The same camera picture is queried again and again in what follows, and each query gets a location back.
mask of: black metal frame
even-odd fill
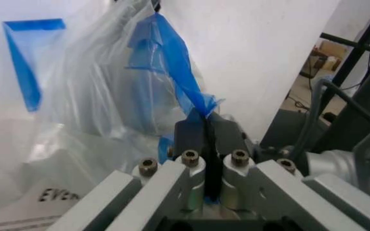
[[[370,51],[370,24],[358,42],[349,41],[349,40],[336,37],[333,35],[325,34],[325,33],[322,33],[320,37],[323,39],[328,39],[334,42],[338,42],[338,43],[342,43],[342,44],[354,47],[351,53],[349,54],[348,58],[344,61],[338,73],[335,75],[335,77],[332,80],[333,84],[339,87],[348,77],[349,73],[352,71],[354,66],[357,64],[357,62],[359,61],[363,53],[365,51]],[[331,90],[327,90],[324,92],[321,98],[321,107],[320,107],[321,112],[325,109],[325,107],[328,105],[328,103],[330,102],[333,96],[334,96],[334,92]]]

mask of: screw head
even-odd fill
[[[167,150],[167,153],[166,153],[166,156],[168,158],[172,158],[173,157],[173,148],[171,146],[168,147],[168,150]]]
[[[231,162],[238,167],[244,167],[248,165],[249,154],[242,149],[236,149],[231,154]]]
[[[199,154],[197,151],[189,149],[182,153],[182,164],[188,167],[195,167],[198,165]]]
[[[139,173],[144,177],[152,177],[158,170],[158,163],[154,158],[144,158],[139,163]]]
[[[277,160],[277,163],[280,164],[285,170],[291,174],[295,173],[296,165],[289,159],[281,158]]]

